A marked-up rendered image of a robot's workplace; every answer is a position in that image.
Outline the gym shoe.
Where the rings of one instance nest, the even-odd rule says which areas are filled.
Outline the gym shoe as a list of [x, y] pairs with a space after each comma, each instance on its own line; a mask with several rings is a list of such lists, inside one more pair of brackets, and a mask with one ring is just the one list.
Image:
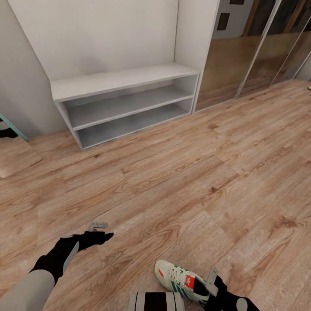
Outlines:
[[179, 292], [187, 298], [206, 304], [210, 291], [206, 289], [206, 281], [187, 269], [176, 266], [166, 260], [159, 260], [154, 266], [155, 275], [161, 285], [172, 291]]

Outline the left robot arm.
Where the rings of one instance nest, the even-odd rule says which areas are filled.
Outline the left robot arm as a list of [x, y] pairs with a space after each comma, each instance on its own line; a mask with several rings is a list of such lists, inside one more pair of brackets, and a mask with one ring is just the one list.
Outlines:
[[41, 256], [35, 267], [0, 299], [0, 311], [42, 311], [58, 278], [65, 273], [75, 255], [112, 238], [114, 233], [96, 230], [107, 227], [106, 222], [92, 221], [83, 235], [61, 237], [55, 247], [46, 256]]

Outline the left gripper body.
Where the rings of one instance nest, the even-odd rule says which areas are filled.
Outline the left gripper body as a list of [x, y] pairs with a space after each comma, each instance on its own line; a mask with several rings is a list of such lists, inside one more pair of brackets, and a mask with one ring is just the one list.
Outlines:
[[86, 249], [93, 246], [93, 245], [104, 244], [105, 232], [101, 232], [101, 231], [100, 232], [98, 232], [98, 231], [97, 232], [88, 232], [88, 231], [86, 231], [84, 234], [88, 238], [88, 245], [87, 245]]

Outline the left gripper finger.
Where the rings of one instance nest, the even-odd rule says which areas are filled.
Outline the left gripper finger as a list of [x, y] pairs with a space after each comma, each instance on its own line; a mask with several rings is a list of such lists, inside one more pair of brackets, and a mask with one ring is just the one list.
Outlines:
[[104, 242], [108, 241], [110, 238], [112, 238], [113, 235], [114, 235], [114, 233], [105, 234]]

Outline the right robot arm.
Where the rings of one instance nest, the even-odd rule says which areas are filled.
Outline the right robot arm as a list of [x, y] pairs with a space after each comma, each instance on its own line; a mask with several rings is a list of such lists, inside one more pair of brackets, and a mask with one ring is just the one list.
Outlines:
[[210, 291], [206, 304], [199, 301], [205, 311], [260, 311], [247, 297], [239, 297], [227, 291], [227, 286], [217, 276], [217, 268], [212, 267], [205, 287]]

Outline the robot trunk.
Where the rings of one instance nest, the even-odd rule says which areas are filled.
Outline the robot trunk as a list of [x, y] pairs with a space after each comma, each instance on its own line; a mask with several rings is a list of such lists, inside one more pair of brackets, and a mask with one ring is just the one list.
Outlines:
[[185, 311], [179, 292], [132, 292], [126, 311]]

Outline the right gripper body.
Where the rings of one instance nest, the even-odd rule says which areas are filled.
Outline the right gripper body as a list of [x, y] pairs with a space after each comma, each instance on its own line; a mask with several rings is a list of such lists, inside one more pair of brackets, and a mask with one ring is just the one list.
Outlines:
[[217, 296], [213, 296], [212, 294], [210, 294], [206, 305], [211, 311], [226, 311], [224, 299], [225, 295], [229, 293], [227, 291], [228, 287], [222, 282], [222, 280], [219, 277], [216, 278], [214, 284], [219, 289]]

